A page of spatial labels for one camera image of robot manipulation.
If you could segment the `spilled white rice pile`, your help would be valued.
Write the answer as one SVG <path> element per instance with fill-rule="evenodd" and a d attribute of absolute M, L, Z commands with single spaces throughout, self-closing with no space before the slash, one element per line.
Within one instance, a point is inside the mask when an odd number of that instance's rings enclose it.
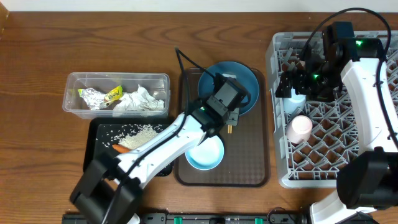
<path fill-rule="evenodd" d="M 148 142 L 161 131 L 163 124 L 102 124 L 98 128 L 97 140 L 108 148 L 118 144 L 131 151 Z"/>

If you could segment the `clear plastic bin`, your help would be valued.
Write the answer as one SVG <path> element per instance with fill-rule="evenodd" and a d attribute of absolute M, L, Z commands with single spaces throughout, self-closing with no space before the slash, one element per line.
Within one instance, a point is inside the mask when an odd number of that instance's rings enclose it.
<path fill-rule="evenodd" d="M 132 93 L 138 87 L 144 87 L 156 100 L 162 100 L 164 107 L 159 111 L 115 111 L 115 102 L 105 109 L 90 110 L 84 99 L 79 96 L 79 89 L 93 88 L 108 93 L 117 86 Z M 63 97 L 63 110 L 73 113 L 81 119 L 98 117 L 120 118 L 166 118 L 169 115 L 170 79 L 165 73 L 121 73 L 121 72 L 73 72 L 67 78 Z"/>

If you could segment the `pink cup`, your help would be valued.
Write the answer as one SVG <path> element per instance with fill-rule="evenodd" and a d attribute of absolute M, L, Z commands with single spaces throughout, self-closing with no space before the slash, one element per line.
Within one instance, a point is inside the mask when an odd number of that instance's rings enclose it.
<path fill-rule="evenodd" d="M 313 124 L 310 118 L 298 115 L 288 124 L 285 133 L 290 142 L 300 144 L 308 141 L 312 128 Z"/>

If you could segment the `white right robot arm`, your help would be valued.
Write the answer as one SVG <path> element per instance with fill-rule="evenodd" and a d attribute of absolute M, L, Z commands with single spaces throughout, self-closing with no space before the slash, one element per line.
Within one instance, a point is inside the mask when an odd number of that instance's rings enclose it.
<path fill-rule="evenodd" d="M 397 114 L 387 82 L 389 44 L 357 38 L 350 22 L 332 23 L 322 38 L 324 57 L 313 58 L 304 47 L 304 69 L 284 72 L 275 96 L 298 94 L 326 102 L 336 87 L 345 86 L 358 129 L 359 155 L 339 171 L 336 190 L 313 203 L 299 223 L 347 222 L 397 205 Z"/>

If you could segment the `dark blue plate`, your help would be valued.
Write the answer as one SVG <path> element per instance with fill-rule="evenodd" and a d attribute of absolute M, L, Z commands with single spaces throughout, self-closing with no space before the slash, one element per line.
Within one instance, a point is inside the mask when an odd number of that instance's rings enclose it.
<path fill-rule="evenodd" d="M 207 70 L 213 75 L 215 75 L 216 73 L 220 73 L 222 75 L 223 74 L 235 75 L 237 81 L 240 84 L 242 84 L 242 86 L 245 87 L 245 89 L 247 89 L 247 91 L 251 95 L 251 99 L 248 105 L 244 106 L 239 110 L 240 115 L 246 114 L 249 110 L 251 110 L 254 107 L 259 97 L 259 82 L 255 74 L 249 67 L 239 62 L 224 61 L 208 67 Z M 202 73 L 202 76 L 198 81 L 197 88 L 198 88 L 198 96 L 209 95 L 210 93 L 213 92 L 214 89 L 213 79 L 206 73 Z"/>

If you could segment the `crumpled white tissue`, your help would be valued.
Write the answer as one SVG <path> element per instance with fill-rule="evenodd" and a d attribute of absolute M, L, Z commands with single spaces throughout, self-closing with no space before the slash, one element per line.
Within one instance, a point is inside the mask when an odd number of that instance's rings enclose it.
<path fill-rule="evenodd" d="M 161 111 L 165 105 L 163 100 L 156 100 L 140 85 L 132 93 L 124 92 L 119 101 L 114 111 Z"/>

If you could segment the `light blue rice bowl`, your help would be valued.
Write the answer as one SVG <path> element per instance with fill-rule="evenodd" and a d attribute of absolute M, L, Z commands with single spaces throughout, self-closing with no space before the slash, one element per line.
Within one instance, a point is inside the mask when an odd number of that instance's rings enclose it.
<path fill-rule="evenodd" d="M 198 170 L 214 169 L 221 163 L 223 157 L 224 144 L 219 136 L 208 138 L 185 153 L 188 163 Z"/>

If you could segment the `light blue cup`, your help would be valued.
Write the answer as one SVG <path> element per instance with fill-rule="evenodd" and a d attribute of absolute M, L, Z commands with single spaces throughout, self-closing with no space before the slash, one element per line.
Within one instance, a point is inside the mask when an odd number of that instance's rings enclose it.
<path fill-rule="evenodd" d="M 283 99 L 284 112 L 292 114 L 296 109 L 305 107 L 307 97 L 296 94 L 295 89 L 291 89 L 291 97 Z"/>

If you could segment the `grey dishwasher rack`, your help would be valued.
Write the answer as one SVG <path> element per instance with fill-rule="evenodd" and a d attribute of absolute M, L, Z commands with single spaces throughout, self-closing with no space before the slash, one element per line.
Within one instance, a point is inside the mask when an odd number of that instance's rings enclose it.
<path fill-rule="evenodd" d="M 397 32 L 357 31 L 355 36 L 378 38 L 388 47 L 387 60 L 346 64 L 334 101 L 306 100 L 302 110 L 288 114 L 283 99 L 272 96 L 277 175 L 285 188 L 333 188 L 340 169 L 361 153 L 378 146 L 397 152 L 391 138 L 397 132 Z M 285 132 L 298 115 L 310 118 L 313 128 L 308 141 L 294 144 Z"/>

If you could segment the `brown serving tray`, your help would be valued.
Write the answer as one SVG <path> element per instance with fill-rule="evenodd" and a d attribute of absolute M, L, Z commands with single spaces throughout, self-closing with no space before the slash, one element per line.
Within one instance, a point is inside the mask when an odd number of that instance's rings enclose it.
<path fill-rule="evenodd" d="M 259 94 L 252 94 L 252 99 L 257 101 L 239 117 L 238 125 L 232 128 L 231 134 L 226 127 L 220 131 L 224 156 L 219 165 L 211 170 L 198 170 L 188 163 L 185 155 L 181 155 L 175 160 L 175 178 L 186 186 L 261 187 L 271 175 L 264 76 L 259 70 L 247 66 L 218 69 L 213 65 L 209 71 L 237 77 L 248 77 L 252 72 L 259 82 Z"/>

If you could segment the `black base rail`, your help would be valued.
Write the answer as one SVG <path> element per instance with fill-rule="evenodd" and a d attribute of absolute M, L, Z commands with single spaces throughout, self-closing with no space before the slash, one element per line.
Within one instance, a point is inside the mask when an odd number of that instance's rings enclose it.
<path fill-rule="evenodd" d="M 274 213 L 264 215 L 187 215 L 149 213 L 144 215 L 141 224 L 288 224 L 297 223 L 294 215 Z"/>

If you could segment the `black waste tray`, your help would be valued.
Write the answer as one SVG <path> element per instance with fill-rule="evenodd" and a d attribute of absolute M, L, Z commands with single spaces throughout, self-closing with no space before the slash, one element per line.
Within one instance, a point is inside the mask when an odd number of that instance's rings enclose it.
<path fill-rule="evenodd" d="M 136 135 L 144 126 L 160 133 L 172 123 L 168 118 L 95 118 L 90 122 L 83 171 L 98 156 L 107 153 L 116 157 L 119 152 L 113 145 L 120 139 Z"/>

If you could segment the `yellow snack wrapper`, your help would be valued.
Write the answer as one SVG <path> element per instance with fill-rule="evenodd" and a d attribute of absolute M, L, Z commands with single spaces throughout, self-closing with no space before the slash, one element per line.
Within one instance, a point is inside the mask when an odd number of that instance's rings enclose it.
<path fill-rule="evenodd" d="M 116 88 L 112 89 L 110 92 L 105 94 L 104 102 L 115 101 L 120 99 L 123 95 L 123 88 L 121 85 L 117 86 Z"/>

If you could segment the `crumpled aluminium foil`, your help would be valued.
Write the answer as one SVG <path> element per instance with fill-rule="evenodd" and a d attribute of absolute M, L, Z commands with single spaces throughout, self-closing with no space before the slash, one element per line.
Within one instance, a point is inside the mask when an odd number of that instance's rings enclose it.
<path fill-rule="evenodd" d="M 105 94 L 94 88 L 78 89 L 78 93 L 90 110 L 101 110 L 107 107 L 104 100 Z"/>

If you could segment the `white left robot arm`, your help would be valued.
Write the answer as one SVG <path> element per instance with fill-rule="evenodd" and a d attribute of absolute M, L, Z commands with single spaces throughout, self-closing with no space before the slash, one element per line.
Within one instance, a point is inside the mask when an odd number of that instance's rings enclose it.
<path fill-rule="evenodd" d="M 133 151 L 92 160 L 70 201 L 89 223 L 140 223 L 136 211 L 145 186 L 186 151 L 218 135 L 250 92 L 235 78 L 216 74 L 213 93 L 186 106 L 161 133 Z"/>

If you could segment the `orange carrot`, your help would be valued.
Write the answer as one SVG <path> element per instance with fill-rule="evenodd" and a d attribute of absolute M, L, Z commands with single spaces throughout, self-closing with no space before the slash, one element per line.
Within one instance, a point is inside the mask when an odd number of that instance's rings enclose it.
<path fill-rule="evenodd" d="M 118 151 L 121 154 L 128 153 L 130 151 L 129 148 L 118 145 L 118 144 L 113 144 L 112 147 L 114 150 Z"/>

